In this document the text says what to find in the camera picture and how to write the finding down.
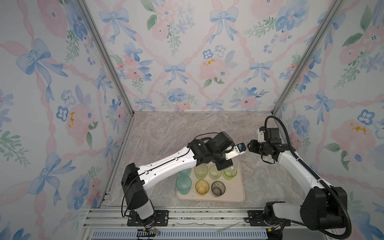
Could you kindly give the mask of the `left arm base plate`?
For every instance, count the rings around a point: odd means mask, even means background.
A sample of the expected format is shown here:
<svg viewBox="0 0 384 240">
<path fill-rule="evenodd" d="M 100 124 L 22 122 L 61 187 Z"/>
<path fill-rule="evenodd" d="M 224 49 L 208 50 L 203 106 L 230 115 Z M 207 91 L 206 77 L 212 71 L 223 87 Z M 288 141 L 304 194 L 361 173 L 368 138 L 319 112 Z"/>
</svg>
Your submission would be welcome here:
<svg viewBox="0 0 384 240">
<path fill-rule="evenodd" d="M 168 210 L 155 210 L 149 218 L 142 220 L 136 211 L 130 211 L 128 215 L 128 227 L 166 227 L 169 222 Z"/>
</svg>

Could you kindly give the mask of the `beige plastic tray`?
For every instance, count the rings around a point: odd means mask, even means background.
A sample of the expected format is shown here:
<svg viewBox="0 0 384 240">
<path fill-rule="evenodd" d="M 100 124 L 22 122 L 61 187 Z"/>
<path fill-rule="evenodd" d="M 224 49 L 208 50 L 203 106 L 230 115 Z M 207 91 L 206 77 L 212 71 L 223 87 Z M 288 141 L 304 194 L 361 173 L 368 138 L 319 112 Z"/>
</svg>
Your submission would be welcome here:
<svg viewBox="0 0 384 240">
<path fill-rule="evenodd" d="M 191 190 L 187 195 L 182 195 L 179 193 L 178 189 L 176 190 L 176 195 L 180 200 L 190 200 L 190 201 L 210 201 L 210 202 L 233 202 L 233 203 L 242 203 L 245 201 L 245 190 L 242 178 L 242 170 L 239 161 L 233 161 L 233 166 L 237 167 L 238 173 L 237 176 L 231 180 L 227 180 L 224 178 L 225 174 L 223 173 L 218 180 L 213 180 L 210 178 L 209 172 L 204 179 L 210 185 L 210 190 L 205 195 L 200 195 L 197 193 L 195 189 L 195 184 L 198 179 L 195 176 L 194 167 L 192 168 L 190 179 L 192 180 Z M 215 196 L 211 190 L 211 185 L 215 181 L 221 181 L 226 186 L 226 192 L 222 196 Z"/>
</svg>

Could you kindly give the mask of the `bright green glass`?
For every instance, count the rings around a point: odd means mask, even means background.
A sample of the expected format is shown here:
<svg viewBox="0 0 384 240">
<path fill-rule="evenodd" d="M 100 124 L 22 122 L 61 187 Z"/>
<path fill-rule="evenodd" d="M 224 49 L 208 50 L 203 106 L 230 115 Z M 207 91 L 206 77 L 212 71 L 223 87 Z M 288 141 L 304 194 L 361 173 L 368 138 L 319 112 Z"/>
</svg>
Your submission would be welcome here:
<svg viewBox="0 0 384 240">
<path fill-rule="evenodd" d="M 237 176 L 238 170 L 237 170 L 237 168 L 229 167 L 229 168 L 224 169 L 223 173 L 225 174 L 225 176 L 224 176 L 225 179 L 231 180 Z"/>
</svg>

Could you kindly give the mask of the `yellow amber glass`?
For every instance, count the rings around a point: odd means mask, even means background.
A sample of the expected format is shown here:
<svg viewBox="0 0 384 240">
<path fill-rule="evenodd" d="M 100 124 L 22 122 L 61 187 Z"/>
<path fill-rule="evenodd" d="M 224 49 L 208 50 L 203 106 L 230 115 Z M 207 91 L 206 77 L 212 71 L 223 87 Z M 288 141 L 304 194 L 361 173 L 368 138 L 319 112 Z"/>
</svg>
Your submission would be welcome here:
<svg viewBox="0 0 384 240">
<path fill-rule="evenodd" d="M 198 180 L 195 184 L 195 189 L 196 189 L 198 194 L 205 195 L 209 192 L 210 185 L 205 180 Z"/>
</svg>

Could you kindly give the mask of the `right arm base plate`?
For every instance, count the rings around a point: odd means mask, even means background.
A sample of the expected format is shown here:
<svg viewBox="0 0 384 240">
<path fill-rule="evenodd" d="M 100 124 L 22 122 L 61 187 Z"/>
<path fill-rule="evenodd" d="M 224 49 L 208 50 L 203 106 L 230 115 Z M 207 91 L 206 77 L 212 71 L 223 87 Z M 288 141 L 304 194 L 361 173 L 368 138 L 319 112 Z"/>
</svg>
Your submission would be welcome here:
<svg viewBox="0 0 384 240">
<path fill-rule="evenodd" d="M 286 219 L 278 219 L 275 217 L 266 216 L 262 210 L 249 210 L 245 222 L 251 227 L 278 227 L 281 226 Z"/>
</svg>

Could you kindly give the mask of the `short light green cup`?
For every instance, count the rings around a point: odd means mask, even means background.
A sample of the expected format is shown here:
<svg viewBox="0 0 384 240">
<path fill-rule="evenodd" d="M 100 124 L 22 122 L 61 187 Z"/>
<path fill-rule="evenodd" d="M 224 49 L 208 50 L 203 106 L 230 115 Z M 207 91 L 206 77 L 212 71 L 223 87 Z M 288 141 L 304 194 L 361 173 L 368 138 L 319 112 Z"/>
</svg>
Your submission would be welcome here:
<svg viewBox="0 0 384 240">
<path fill-rule="evenodd" d="M 210 175 L 210 178 L 213 179 L 213 180 L 218 180 L 221 177 L 222 174 L 223 174 L 223 171 L 222 170 L 218 170 L 215 165 L 212 165 L 209 168 L 209 175 Z"/>
</svg>

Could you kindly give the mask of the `tall light green cup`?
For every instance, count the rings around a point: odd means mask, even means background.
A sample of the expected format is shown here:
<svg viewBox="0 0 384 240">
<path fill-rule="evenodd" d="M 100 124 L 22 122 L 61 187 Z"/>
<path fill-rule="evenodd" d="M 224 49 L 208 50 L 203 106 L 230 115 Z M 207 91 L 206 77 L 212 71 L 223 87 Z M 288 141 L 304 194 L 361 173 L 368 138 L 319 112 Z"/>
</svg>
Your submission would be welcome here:
<svg viewBox="0 0 384 240">
<path fill-rule="evenodd" d="M 204 180 L 209 172 L 207 164 L 201 164 L 194 167 L 195 176 L 198 180 Z"/>
</svg>

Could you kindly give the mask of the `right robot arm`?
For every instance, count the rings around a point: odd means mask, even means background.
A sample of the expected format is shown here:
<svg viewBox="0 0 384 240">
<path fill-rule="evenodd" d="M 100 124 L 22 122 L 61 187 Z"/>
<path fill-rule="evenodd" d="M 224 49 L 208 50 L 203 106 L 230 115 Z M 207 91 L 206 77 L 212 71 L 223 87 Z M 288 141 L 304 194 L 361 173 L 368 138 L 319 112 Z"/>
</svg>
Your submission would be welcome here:
<svg viewBox="0 0 384 240">
<path fill-rule="evenodd" d="M 257 133 L 258 139 L 248 144 L 248 150 L 261 157 L 272 157 L 280 163 L 306 195 L 301 205 L 268 202 L 264 209 L 264 220 L 268 224 L 290 220 L 313 231 L 346 228 L 350 224 L 347 218 L 346 191 L 323 180 L 300 157 L 292 153 L 289 145 L 282 143 L 279 129 L 260 127 Z"/>
</svg>

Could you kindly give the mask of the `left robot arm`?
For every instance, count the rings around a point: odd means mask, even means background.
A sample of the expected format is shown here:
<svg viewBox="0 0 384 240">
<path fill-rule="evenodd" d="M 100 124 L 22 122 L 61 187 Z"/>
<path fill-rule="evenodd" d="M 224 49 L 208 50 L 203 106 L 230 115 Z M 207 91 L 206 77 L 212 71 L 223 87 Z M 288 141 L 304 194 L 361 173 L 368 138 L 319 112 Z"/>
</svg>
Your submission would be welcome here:
<svg viewBox="0 0 384 240">
<path fill-rule="evenodd" d="M 127 204 L 127 210 L 134 212 L 139 221 L 147 226 L 156 218 L 147 190 L 180 171 L 202 164 L 213 163 L 219 171 L 227 169 L 234 165 L 232 158 L 246 150 L 244 143 L 236 145 L 226 132 L 220 132 L 213 138 L 198 135 L 175 154 L 155 163 L 140 167 L 131 163 L 126 166 L 121 181 L 123 202 Z"/>
</svg>

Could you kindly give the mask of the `aluminium rail frame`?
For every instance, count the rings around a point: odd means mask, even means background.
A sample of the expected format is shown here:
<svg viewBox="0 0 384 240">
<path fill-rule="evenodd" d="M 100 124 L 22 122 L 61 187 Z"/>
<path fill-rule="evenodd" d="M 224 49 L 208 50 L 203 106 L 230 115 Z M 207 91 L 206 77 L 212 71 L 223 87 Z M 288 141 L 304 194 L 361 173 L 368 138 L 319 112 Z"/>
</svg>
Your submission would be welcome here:
<svg viewBox="0 0 384 240">
<path fill-rule="evenodd" d="M 167 226 L 156 223 L 146 231 L 130 218 L 122 218 L 118 207 L 90 210 L 80 240 L 267 240 L 272 228 L 253 220 L 249 209 L 166 208 Z"/>
</svg>

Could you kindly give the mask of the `dark smoky glass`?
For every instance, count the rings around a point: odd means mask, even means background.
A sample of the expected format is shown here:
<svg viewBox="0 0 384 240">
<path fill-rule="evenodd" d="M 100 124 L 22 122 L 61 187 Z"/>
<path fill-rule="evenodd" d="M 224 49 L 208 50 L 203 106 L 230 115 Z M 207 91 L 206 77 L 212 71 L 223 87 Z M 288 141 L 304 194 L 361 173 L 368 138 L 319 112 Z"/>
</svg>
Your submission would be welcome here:
<svg viewBox="0 0 384 240">
<path fill-rule="evenodd" d="M 221 181 L 215 181 L 211 185 L 211 190 L 215 196 L 222 196 L 226 192 L 226 186 Z"/>
</svg>

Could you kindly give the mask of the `tall teal cup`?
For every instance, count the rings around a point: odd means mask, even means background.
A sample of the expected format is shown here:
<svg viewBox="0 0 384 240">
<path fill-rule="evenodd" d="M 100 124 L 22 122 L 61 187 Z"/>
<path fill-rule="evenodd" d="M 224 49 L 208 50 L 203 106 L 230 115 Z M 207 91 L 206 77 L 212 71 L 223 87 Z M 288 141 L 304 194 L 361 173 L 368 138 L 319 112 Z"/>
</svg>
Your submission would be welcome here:
<svg viewBox="0 0 384 240">
<path fill-rule="evenodd" d="M 185 170 L 182 170 L 179 172 L 179 175 L 180 176 L 190 176 L 191 174 L 191 171 L 192 171 L 192 168 L 188 168 L 188 169 L 185 169 Z"/>
<path fill-rule="evenodd" d="M 187 195 L 192 186 L 192 180 L 190 177 L 185 176 L 185 175 L 180 175 L 176 181 L 176 187 L 182 195 Z"/>
</svg>

